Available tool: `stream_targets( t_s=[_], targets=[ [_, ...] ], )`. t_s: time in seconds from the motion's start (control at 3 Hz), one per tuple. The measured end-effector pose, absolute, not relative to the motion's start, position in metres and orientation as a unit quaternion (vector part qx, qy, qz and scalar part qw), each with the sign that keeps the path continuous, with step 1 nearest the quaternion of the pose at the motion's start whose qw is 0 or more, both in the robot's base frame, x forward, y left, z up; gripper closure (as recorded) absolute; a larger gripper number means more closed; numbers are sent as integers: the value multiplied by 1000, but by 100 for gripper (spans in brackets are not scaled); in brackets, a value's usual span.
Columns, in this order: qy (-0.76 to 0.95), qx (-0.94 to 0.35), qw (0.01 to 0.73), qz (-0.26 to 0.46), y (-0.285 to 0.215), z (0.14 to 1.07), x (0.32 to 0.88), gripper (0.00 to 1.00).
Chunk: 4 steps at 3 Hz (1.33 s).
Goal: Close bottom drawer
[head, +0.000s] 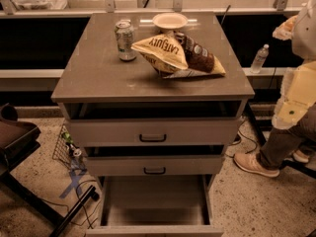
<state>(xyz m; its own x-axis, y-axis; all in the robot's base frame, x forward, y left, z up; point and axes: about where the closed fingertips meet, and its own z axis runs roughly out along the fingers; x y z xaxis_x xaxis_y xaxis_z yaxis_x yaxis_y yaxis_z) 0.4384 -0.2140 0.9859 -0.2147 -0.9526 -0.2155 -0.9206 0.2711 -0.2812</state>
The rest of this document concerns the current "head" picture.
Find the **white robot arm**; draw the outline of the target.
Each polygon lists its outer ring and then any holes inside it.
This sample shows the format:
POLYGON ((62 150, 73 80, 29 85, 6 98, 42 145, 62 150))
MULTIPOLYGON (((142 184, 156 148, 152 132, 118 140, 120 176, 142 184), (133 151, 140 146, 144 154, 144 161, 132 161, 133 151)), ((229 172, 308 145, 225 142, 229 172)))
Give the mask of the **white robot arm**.
POLYGON ((273 37, 291 40, 292 52, 303 59, 301 65, 285 70, 272 118, 273 127, 290 129, 316 103, 316 0, 277 27, 273 37))

